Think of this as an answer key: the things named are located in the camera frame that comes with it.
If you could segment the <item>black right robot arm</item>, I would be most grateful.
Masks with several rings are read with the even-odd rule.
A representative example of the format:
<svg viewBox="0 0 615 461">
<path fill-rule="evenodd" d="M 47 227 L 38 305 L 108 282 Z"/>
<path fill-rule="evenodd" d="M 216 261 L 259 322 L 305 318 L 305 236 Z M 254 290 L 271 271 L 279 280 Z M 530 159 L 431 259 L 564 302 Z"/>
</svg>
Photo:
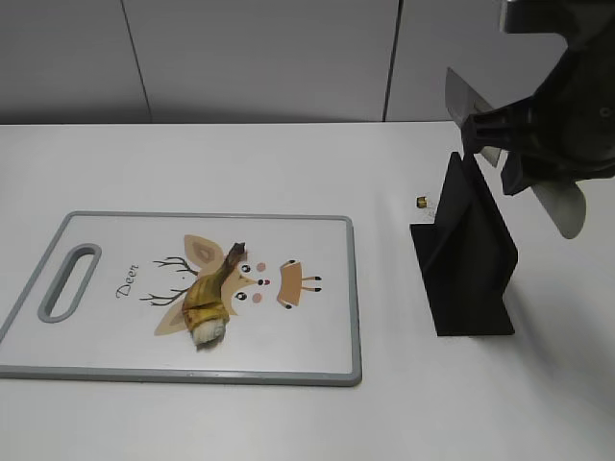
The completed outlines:
<svg viewBox="0 0 615 461">
<path fill-rule="evenodd" d="M 557 34 L 566 49 L 530 96 L 464 120 L 465 153 L 506 150 L 508 196 L 541 182 L 613 177 L 613 2 L 505 1 L 501 26 L 508 34 Z"/>
</svg>

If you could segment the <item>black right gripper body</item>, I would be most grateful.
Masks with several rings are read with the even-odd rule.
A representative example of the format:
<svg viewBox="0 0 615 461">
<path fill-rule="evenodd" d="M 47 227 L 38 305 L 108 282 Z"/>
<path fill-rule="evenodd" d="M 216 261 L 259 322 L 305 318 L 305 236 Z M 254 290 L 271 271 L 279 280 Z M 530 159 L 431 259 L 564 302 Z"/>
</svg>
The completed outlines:
<svg viewBox="0 0 615 461">
<path fill-rule="evenodd" d="M 614 35 L 567 49 L 533 95 L 541 152 L 523 159 L 524 182 L 614 176 Z"/>
</svg>

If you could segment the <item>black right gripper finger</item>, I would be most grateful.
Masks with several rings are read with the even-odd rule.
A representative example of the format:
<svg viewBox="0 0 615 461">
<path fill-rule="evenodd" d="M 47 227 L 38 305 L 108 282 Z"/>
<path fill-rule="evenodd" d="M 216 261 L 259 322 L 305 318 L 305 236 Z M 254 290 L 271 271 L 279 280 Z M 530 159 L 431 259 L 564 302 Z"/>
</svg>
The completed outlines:
<svg viewBox="0 0 615 461">
<path fill-rule="evenodd" d="M 460 129 L 464 153 L 478 154 L 485 147 L 508 151 L 530 148 L 532 124 L 531 98 L 470 114 Z"/>
<path fill-rule="evenodd" d="M 542 163 L 536 158 L 509 153 L 501 172 L 503 193 L 516 195 L 541 180 Z"/>
</svg>

